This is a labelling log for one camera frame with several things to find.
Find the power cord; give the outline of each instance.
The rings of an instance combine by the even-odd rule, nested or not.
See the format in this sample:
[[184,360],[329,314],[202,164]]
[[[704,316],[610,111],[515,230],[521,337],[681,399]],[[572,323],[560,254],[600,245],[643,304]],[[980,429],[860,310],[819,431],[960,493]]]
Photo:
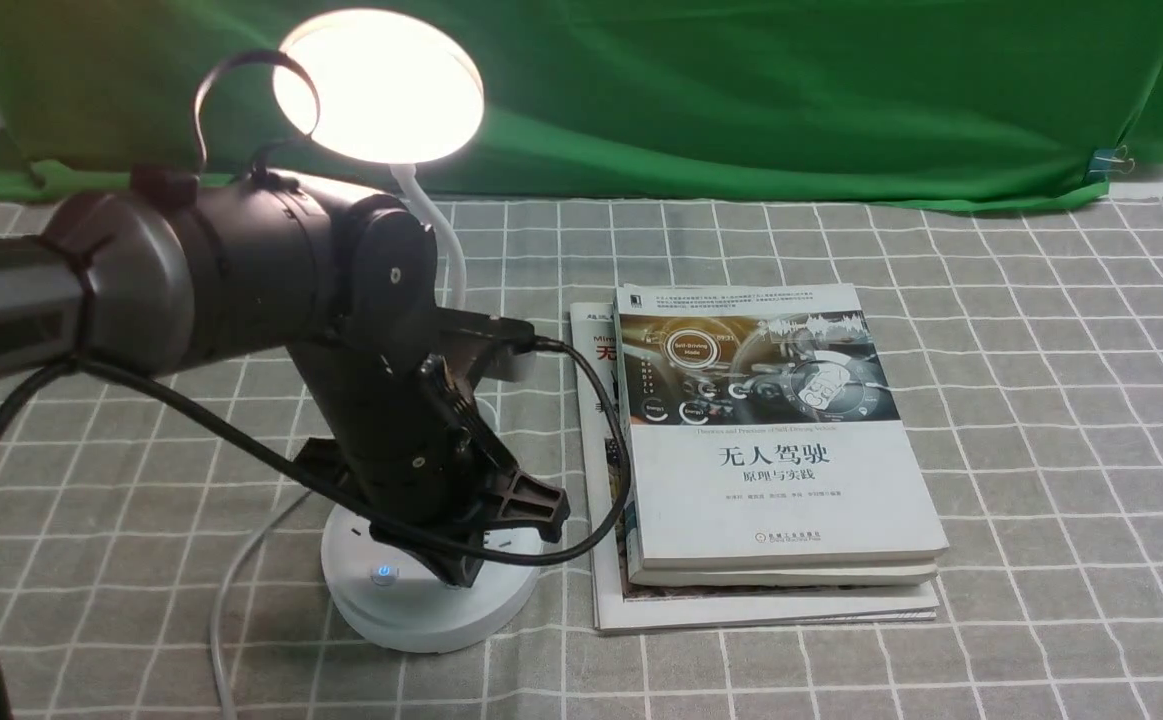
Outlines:
[[[338,505],[345,507],[351,507],[354,512],[363,515],[370,523],[377,523],[381,528],[388,529],[390,532],[398,534],[408,541],[416,543],[418,546],[427,548],[435,553],[448,553],[448,555],[456,556],[470,556],[477,557],[478,559],[485,559],[490,562],[502,562],[507,565],[521,565],[530,568],[543,568],[549,565],[561,565],[563,562],[570,559],[576,559],[593,550],[595,544],[599,544],[604,536],[612,530],[614,525],[616,525],[619,515],[621,515],[622,508],[626,506],[626,500],[630,496],[632,475],[630,475],[630,448],[626,444],[625,436],[621,433],[621,420],[618,418],[616,407],[614,407],[612,398],[608,397],[607,388],[604,387],[602,382],[599,379],[599,375],[595,373],[593,366],[590,365],[588,361],[580,351],[577,351],[575,347],[566,345],[566,343],[545,338],[536,337],[534,343],[531,343],[531,350],[541,352],[562,352],[571,357],[577,364],[577,368],[582,370],[583,375],[586,375],[587,382],[595,390],[595,395],[599,397],[599,405],[601,406],[605,419],[608,420],[608,427],[612,430],[612,436],[616,441],[618,447],[618,497],[614,498],[612,509],[609,509],[608,515],[605,515],[600,521],[598,527],[593,529],[577,544],[566,548],[566,550],[544,553],[544,555],[523,555],[522,553],[504,553],[498,550],[490,550],[485,547],[466,547],[462,543],[454,542],[451,539],[445,539],[438,534],[430,533],[429,530],[418,528],[415,525],[405,523],[401,520],[397,520],[390,515],[380,514],[371,507],[366,506],[364,502],[358,500],[357,497],[349,496],[348,492],[342,491],[342,489],[324,489],[324,494],[334,500]],[[49,386],[56,379],[64,377],[64,375],[71,375],[74,372],[84,372],[87,375],[93,375],[95,378],[102,379],[102,382],[108,382],[113,384],[121,384],[121,386],[134,388],[134,391],[143,393],[143,395],[150,395],[155,400],[159,400],[171,407],[171,409],[177,409],[178,413],[187,416],[194,421],[194,423],[201,425],[201,427],[207,430],[217,434],[224,442],[229,442],[230,445],[237,447],[248,455],[252,455],[256,459],[259,459],[262,464],[279,471],[279,473],[287,475],[288,478],[301,483],[302,486],[307,489],[320,486],[321,480],[315,477],[315,475],[308,473],[307,470],[299,466],[292,459],[287,459],[283,455],[270,450],[269,447],[263,445],[256,439],[249,437],[247,433],[235,428],[234,425],[228,423],[228,421],[214,415],[209,409],[206,409],[200,404],[194,402],[191,398],[183,395],[181,393],[174,391],[164,384],[152,382],[152,379],[147,378],[144,375],[137,375],[130,372],[130,370],[120,368],[119,365],[112,365],[107,363],[101,363],[101,361],[94,359],[62,359],[57,361],[51,365],[47,365],[38,370],[38,372],[31,375],[31,377],[24,379],[20,383],[13,392],[9,393],[8,398],[3,400],[0,405],[0,441],[10,423],[17,419],[17,414],[24,407],[29,400],[42,388]],[[8,683],[2,673],[2,666],[0,664],[0,720],[13,720],[13,710],[10,710],[10,698],[8,694]]]

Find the white flexible lamp neck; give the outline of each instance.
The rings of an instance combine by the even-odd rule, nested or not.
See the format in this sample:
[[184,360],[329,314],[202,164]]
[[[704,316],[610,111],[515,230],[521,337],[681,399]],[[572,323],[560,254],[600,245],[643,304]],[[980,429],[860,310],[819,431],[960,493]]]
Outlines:
[[438,206],[435,206],[430,201],[430,197],[421,190],[421,184],[418,183],[416,165],[390,165],[390,173],[399,183],[404,197],[407,197],[408,201],[412,201],[412,205],[415,205],[420,211],[421,218],[434,224],[435,236],[438,236],[438,241],[443,243],[444,251],[448,254],[448,273],[452,278],[449,281],[449,291],[452,294],[449,295],[448,306],[456,307],[457,311],[465,309],[466,255],[461,250],[457,231],[452,229],[452,223],[448,222],[448,218],[440,213]]

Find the book title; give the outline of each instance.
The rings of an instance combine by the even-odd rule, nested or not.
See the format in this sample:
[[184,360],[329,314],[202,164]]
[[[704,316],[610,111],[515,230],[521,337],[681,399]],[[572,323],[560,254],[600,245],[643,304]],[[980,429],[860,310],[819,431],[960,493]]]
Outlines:
[[747,483],[815,480],[815,468],[829,461],[829,448],[819,442],[719,448],[719,465],[744,468],[741,479]]

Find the binder clip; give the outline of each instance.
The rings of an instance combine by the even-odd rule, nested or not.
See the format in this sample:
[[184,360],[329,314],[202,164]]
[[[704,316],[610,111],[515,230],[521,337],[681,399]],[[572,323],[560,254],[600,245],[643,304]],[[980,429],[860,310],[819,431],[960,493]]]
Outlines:
[[1107,181],[1111,174],[1126,176],[1137,169],[1137,161],[1129,158],[1128,147],[1097,150],[1089,162],[1089,181]]

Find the white lamp base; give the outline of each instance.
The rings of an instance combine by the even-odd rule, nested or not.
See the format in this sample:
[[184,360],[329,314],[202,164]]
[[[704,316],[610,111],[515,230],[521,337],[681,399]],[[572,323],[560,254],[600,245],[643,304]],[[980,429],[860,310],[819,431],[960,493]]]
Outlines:
[[[404,653],[451,653],[501,629],[536,583],[536,568],[485,562],[471,589],[450,587],[407,553],[368,534],[368,520],[344,507],[328,518],[322,541],[324,582],[337,611],[363,639]],[[486,546],[540,555],[531,528],[493,530]]]

